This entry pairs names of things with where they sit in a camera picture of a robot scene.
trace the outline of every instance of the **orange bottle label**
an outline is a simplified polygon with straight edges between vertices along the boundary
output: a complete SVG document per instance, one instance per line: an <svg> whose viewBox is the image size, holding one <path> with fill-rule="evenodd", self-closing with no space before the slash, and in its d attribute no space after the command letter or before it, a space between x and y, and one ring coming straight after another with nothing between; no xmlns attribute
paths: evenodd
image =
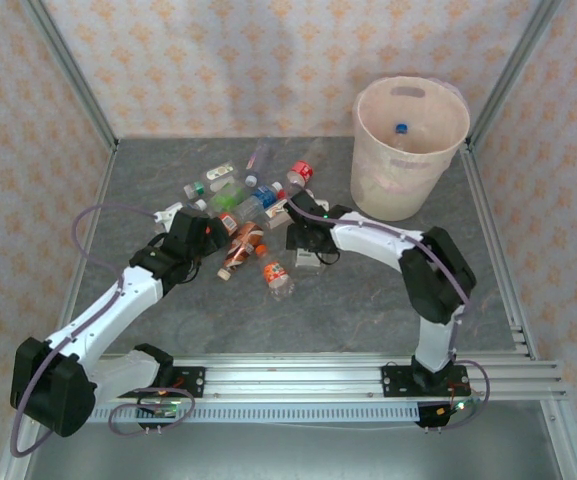
<svg viewBox="0 0 577 480"><path fill-rule="evenodd" d="M237 222L235 219L229 213L222 213L219 215L219 218L224 224L224 227L226 227L226 230L228 230L228 236L232 237L237 231Z"/></svg>
<svg viewBox="0 0 577 480"><path fill-rule="evenodd" d="M273 280L286 276L288 276L288 274L278 262L270 263L264 267L264 278L268 284Z"/></svg>

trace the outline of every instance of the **metal base plate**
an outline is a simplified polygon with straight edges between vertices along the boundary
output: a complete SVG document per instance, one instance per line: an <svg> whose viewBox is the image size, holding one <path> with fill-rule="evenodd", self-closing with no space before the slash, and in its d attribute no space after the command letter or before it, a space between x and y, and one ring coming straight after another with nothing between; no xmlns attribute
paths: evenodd
<svg viewBox="0 0 577 480"><path fill-rule="evenodd" d="M386 365L381 367L381 385L387 398L468 397L471 393L468 370L463 365L451 366L446 382L433 390L424 390L413 380L410 365Z"/></svg>

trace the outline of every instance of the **mounting plate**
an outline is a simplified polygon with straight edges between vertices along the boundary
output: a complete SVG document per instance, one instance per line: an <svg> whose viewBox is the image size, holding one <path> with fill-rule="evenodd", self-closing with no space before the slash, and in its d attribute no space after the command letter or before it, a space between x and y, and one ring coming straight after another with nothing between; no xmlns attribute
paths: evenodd
<svg viewBox="0 0 577 480"><path fill-rule="evenodd" d="M410 365L385 365L381 367L381 386L386 398L401 397L451 397L455 385L456 397L471 395L468 370L463 365L452 365L446 381L432 390L424 390L412 378Z"/></svg>
<svg viewBox="0 0 577 480"><path fill-rule="evenodd" d="M206 369L204 367L179 367L173 366L172 373L169 376L170 382L168 385L152 385L157 387L173 387L179 388L181 390L187 390L195 398L203 398L204 396L204 386L206 383ZM120 398L145 398L157 396L154 393L133 393L128 392L122 395ZM183 397L178 393L170 392L162 397Z"/></svg>

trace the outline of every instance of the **patterned wallpaper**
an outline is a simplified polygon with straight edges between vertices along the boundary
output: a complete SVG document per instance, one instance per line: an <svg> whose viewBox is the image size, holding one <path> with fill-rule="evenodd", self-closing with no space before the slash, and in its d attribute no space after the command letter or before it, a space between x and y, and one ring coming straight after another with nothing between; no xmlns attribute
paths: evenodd
<svg viewBox="0 0 577 480"><path fill-rule="evenodd" d="M126 137L347 135L357 93L400 73L453 83L476 117L538 1L46 4Z"/></svg>
<svg viewBox="0 0 577 480"><path fill-rule="evenodd" d="M14 353L57 324L77 258L70 220L108 152L19 0L0 0L0 456Z"/></svg>
<svg viewBox="0 0 577 480"><path fill-rule="evenodd" d="M539 353L565 361L577 406L577 0L559 8L478 157Z"/></svg>

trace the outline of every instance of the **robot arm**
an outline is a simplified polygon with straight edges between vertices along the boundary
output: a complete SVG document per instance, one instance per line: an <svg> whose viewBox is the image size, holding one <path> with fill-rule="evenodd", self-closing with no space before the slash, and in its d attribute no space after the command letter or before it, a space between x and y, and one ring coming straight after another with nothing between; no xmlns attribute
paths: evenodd
<svg viewBox="0 0 577 480"><path fill-rule="evenodd" d="M53 348L67 341L39 378L24 410L60 436L72 435L81 428L95 404L137 388L165 386L169 380L172 357L151 345L138 345L103 366L98 360L139 314L175 285L188 281L197 272L201 259L225 246L229 236L218 218L181 209L181 205L159 212L157 219L166 232L133 256L123 272L121 294L103 315L78 331L117 294L117 283L44 342L31 337L17 349L10 397L14 408L39 366L49 354L54 354Z"/></svg>
<svg viewBox="0 0 577 480"><path fill-rule="evenodd" d="M305 191L291 200L297 209L290 204L286 206L294 221L288 228L286 248L324 254L352 251L385 263L403 275L410 302L420 315L411 381L428 395L436 393L453 370L451 342L456 317L463 312L464 305L455 288L417 243L430 249L446 265L466 295L470 295L476 284L475 275L448 233L438 227L425 233L386 224L379 224L379 229L364 227L363 223L377 222L339 205L326 212ZM318 221L302 212L339 222Z"/></svg>

